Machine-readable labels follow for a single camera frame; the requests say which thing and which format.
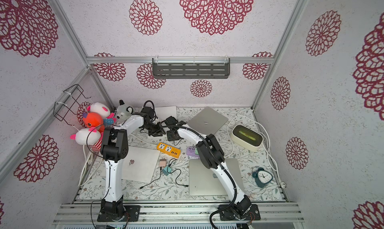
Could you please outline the teal charger plug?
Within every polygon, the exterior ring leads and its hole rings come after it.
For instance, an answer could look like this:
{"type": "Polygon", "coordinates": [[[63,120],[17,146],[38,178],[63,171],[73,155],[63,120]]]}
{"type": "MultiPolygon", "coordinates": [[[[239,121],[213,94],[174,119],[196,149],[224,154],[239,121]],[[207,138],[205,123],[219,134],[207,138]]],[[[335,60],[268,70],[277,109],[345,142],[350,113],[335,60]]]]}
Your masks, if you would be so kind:
{"type": "Polygon", "coordinates": [[[162,169],[162,173],[165,175],[165,176],[168,176],[170,174],[173,173],[173,169],[170,167],[170,166],[165,166],[163,169],[162,169]]]}

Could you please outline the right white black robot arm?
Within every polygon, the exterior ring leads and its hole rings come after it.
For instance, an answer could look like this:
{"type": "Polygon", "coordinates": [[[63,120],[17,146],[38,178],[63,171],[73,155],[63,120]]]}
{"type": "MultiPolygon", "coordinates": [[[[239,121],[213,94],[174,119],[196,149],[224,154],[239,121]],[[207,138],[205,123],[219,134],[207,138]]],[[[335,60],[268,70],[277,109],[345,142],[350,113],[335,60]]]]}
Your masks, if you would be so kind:
{"type": "Polygon", "coordinates": [[[230,202],[210,214],[211,226],[214,229],[217,228],[213,222],[213,216],[222,212],[229,212],[235,218],[244,220],[253,206],[252,202],[232,176],[226,163],[225,153],[216,137],[213,134],[201,134],[173,116],[159,122],[158,125],[169,129],[167,132],[169,141],[185,139],[194,143],[202,164],[217,176],[224,187],[230,202]]]}

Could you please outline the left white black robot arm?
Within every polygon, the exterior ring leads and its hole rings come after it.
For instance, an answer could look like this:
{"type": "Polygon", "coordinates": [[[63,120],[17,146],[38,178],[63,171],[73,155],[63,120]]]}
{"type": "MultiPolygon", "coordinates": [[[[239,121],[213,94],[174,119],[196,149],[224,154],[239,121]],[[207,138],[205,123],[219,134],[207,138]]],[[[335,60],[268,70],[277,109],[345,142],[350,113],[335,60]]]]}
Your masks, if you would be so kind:
{"type": "Polygon", "coordinates": [[[101,155],[106,167],[106,192],[101,199],[98,222],[120,222],[130,220],[124,207],[122,173],[124,159],[129,152],[128,136],[139,128],[149,135],[160,137],[165,131],[154,121],[157,119],[155,106],[144,105],[140,112],[116,126],[105,128],[101,143],[101,155]]]}

